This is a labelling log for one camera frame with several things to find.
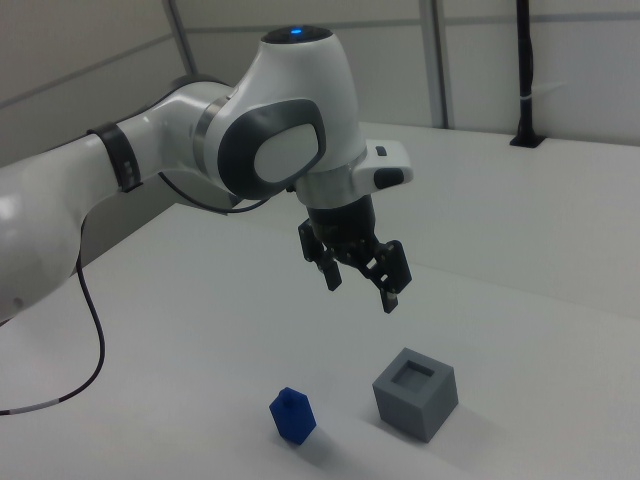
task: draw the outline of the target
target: black stand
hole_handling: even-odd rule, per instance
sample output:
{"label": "black stand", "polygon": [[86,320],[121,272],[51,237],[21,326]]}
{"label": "black stand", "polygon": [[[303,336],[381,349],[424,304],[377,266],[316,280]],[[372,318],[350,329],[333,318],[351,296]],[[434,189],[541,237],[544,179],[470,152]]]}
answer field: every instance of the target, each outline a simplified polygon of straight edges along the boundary
{"label": "black stand", "polygon": [[533,131],[531,84],[533,83],[533,47],[529,30],[529,0],[517,0],[518,6],[518,61],[520,67],[520,123],[518,133],[510,144],[516,147],[536,148],[545,137]]}

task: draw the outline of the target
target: blue hexagonal block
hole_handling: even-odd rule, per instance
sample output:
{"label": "blue hexagonal block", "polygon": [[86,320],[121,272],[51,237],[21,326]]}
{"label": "blue hexagonal block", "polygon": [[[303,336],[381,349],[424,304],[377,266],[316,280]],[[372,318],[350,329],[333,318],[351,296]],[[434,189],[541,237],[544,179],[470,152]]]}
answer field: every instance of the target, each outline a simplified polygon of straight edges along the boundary
{"label": "blue hexagonal block", "polygon": [[289,387],[280,391],[269,410],[280,436],[297,445],[302,445],[316,426],[307,396]]}

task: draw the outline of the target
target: black cable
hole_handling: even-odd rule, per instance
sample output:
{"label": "black cable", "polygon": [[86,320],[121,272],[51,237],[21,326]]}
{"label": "black cable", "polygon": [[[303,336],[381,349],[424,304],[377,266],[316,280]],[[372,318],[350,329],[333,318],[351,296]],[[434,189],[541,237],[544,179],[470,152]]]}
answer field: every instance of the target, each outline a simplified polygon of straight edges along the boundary
{"label": "black cable", "polygon": [[100,374],[100,370],[102,370],[102,365],[104,364],[104,354],[105,354],[105,343],[104,343],[104,333],[102,332],[102,325],[100,324],[100,319],[98,318],[98,313],[96,312],[96,307],[93,305],[93,300],[91,299],[91,295],[89,294],[89,289],[87,288],[87,283],[84,279],[84,273],[82,271],[82,233],[84,232],[84,222],[82,222],[82,227],[80,228],[80,250],[78,251],[78,259],[76,260],[76,272],[78,274],[78,281],[80,282],[80,288],[82,288],[82,293],[84,294],[84,299],[87,302],[87,306],[89,307],[89,311],[91,312],[91,317],[93,318],[93,323],[96,326],[96,331],[98,332],[98,341],[100,342],[100,357],[98,358],[98,365],[95,370],[89,377],[89,379],[76,388],[74,391],[63,395],[60,398],[56,398],[55,400],[49,400],[48,402],[38,403],[36,405],[30,405],[28,407],[21,408],[12,408],[11,410],[0,410],[0,416],[2,415],[17,415],[19,413],[27,413],[33,412],[35,410],[41,410],[43,408],[51,407],[53,405],[57,405],[59,403],[65,402],[70,398],[75,397],[79,393],[83,392],[89,385],[93,383],[93,381]]}
{"label": "black cable", "polygon": [[190,195],[188,195],[185,192],[183,192],[182,190],[180,190],[178,187],[176,187],[176,185],[171,180],[169,180],[167,178],[167,176],[163,172],[158,173],[158,176],[162,180],[164,180],[164,183],[169,185],[169,188],[171,188],[171,190],[176,192],[182,198],[184,198],[188,202],[193,203],[196,207],[200,207],[203,210],[207,210],[207,211],[213,212],[213,213],[225,213],[226,214],[226,213],[249,212],[251,210],[254,210],[254,209],[264,205],[269,200],[268,198],[266,198],[264,200],[260,200],[259,202],[254,203],[253,205],[249,205],[248,207],[243,207],[243,208],[218,208],[218,207],[212,207],[211,205],[206,205],[206,204],[196,200],[195,198],[191,197]]}
{"label": "black cable", "polygon": [[[248,207],[237,208],[237,209],[233,209],[233,208],[227,209],[227,208],[212,207],[210,205],[205,205],[204,203],[199,202],[195,198],[192,198],[191,196],[189,196],[186,193],[184,193],[182,190],[180,190],[178,187],[176,187],[173,184],[173,182],[171,182],[171,180],[169,180],[164,175],[164,173],[160,172],[158,175],[160,176],[160,178],[162,178],[162,180],[164,180],[164,182],[174,192],[176,192],[182,198],[184,198],[185,200],[193,203],[197,207],[200,207],[200,208],[202,208],[204,210],[208,210],[210,212],[215,212],[215,213],[242,213],[242,212],[248,212],[248,211],[251,211],[251,210],[254,210],[254,209],[260,207],[261,205],[264,205],[267,202],[267,200],[269,200],[269,199],[261,200],[259,202],[254,203],[253,205],[249,205]],[[38,404],[35,404],[35,405],[29,405],[27,407],[12,408],[10,410],[0,410],[0,416],[18,415],[20,413],[33,412],[35,410],[42,410],[43,408],[52,407],[53,405],[57,405],[59,403],[66,402],[70,398],[73,398],[76,395],[78,395],[79,393],[82,393],[84,390],[86,390],[87,387],[89,385],[91,385],[96,378],[98,378],[98,375],[100,374],[100,371],[102,370],[102,366],[104,365],[104,356],[105,356],[104,332],[102,331],[102,325],[100,324],[100,319],[98,318],[98,312],[96,312],[96,307],[93,304],[93,300],[91,299],[91,294],[89,293],[89,288],[87,287],[87,283],[86,283],[86,281],[84,279],[84,272],[82,271],[82,234],[83,234],[83,232],[84,232],[84,222],[82,222],[82,227],[80,228],[80,244],[81,245],[80,245],[80,250],[78,251],[78,259],[76,260],[76,272],[78,274],[78,282],[80,282],[80,288],[82,289],[82,293],[84,295],[84,299],[87,302],[87,306],[89,307],[89,311],[91,312],[91,318],[93,318],[93,323],[95,324],[96,331],[98,333],[98,341],[100,343],[100,356],[98,358],[98,365],[96,365],[95,370],[93,371],[91,376],[87,379],[87,381],[84,382],[82,385],[80,385],[75,390],[73,390],[72,392],[69,392],[66,395],[63,395],[62,397],[56,398],[54,400],[49,400],[47,402],[42,402],[42,403],[38,403]]]}

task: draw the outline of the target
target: white tabletop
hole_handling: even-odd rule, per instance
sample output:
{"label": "white tabletop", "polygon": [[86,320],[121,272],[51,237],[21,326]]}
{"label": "white tabletop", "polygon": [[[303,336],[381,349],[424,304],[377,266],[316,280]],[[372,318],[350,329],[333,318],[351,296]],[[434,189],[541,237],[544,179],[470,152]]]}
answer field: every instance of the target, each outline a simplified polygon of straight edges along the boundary
{"label": "white tabletop", "polygon": [[[0,418],[0,478],[640,476],[640,322],[415,264],[385,315],[346,267],[326,291],[291,223],[174,206],[89,265],[104,370]],[[371,383],[403,347],[455,368],[460,405],[429,444],[377,415]],[[74,277],[0,327],[0,407],[66,393],[96,359]],[[285,386],[318,422],[299,448],[268,410]]]}
{"label": "white tabletop", "polygon": [[[415,179],[373,196],[379,237],[412,262],[640,319],[640,147],[363,124]],[[242,217],[292,231],[294,195]]]}

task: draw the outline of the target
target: gray cube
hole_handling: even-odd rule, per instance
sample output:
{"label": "gray cube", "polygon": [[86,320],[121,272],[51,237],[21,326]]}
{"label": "gray cube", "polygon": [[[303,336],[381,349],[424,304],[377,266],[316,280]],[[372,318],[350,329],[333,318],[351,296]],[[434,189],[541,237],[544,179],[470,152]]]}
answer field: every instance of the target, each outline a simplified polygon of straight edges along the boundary
{"label": "gray cube", "polygon": [[405,348],[373,382],[380,418],[429,442],[458,404],[453,367]]}

